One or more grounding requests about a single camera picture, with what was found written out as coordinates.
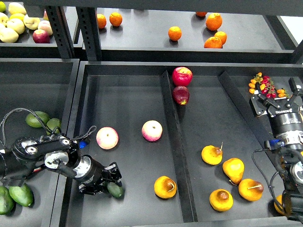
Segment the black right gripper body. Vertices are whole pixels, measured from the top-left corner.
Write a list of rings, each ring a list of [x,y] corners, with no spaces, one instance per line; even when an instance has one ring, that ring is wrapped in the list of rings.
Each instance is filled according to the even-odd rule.
[[[300,114],[300,107],[282,106],[276,109],[271,106],[267,109],[267,115],[275,139],[280,139],[284,144],[303,143],[303,119]]]

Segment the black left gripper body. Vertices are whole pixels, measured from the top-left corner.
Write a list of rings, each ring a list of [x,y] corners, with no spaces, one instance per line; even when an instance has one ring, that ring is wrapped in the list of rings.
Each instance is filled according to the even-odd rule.
[[[79,183],[78,189],[100,189],[104,182],[110,182],[109,172],[89,155],[79,157],[73,171],[76,172],[73,179]]]

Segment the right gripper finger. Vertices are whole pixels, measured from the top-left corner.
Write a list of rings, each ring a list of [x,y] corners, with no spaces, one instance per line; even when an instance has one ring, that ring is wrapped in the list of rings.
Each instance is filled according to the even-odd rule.
[[[297,85],[297,83],[293,77],[291,77],[288,80],[288,83],[289,83],[292,93],[290,95],[288,95],[288,97],[286,98],[285,106],[287,108],[291,108],[291,107],[294,107],[294,105],[297,105],[299,108],[302,108],[303,105],[298,105],[295,102],[295,100],[297,97],[300,97],[301,99],[303,99],[303,88],[300,85]]]
[[[250,106],[256,117],[269,114],[271,117],[275,116],[275,111],[279,110],[279,104],[272,98],[267,98],[258,90],[254,92],[250,98]]]

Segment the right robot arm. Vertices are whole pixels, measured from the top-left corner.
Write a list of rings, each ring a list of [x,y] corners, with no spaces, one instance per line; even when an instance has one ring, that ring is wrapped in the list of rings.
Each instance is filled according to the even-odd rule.
[[[265,151],[274,155],[273,165],[284,184],[277,208],[289,220],[303,221],[303,107],[295,100],[303,96],[303,88],[290,78],[291,92],[277,90],[270,77],[256,81],[250,89],[251,108],[255,115],[266,115],[273,139],[264,142]]]

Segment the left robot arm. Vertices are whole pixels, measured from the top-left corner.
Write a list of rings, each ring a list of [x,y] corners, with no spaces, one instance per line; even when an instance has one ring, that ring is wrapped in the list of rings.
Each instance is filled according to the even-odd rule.
[[[7,146],[6,138],[1,139],[0,181],[4,186],[22,186],[26,179],[48,169],[79,182],[80,193],[122,196],[122,176],[117,163],[103,166],[91,156],[80,153],[88,144],[89,135],[96,130],[95,125],[87,133],[70,139],[60,127],[50,129],[34,111],[26,111],[48,134],[39,138],[21,137],[11,147]]]

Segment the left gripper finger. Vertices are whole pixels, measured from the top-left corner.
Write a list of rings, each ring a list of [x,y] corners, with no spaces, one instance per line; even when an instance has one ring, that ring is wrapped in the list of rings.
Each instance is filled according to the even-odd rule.
[[[94,184],[92,186],[80,184],[78,186],[79,192],[87,195],[96,195],[97,193],[106,193],[107,189],[103,185]]]
[[[121,178],[122,175],[116,162],[104,167],[104,180],[106,182],[115,183],[117,186],[122,187]]]

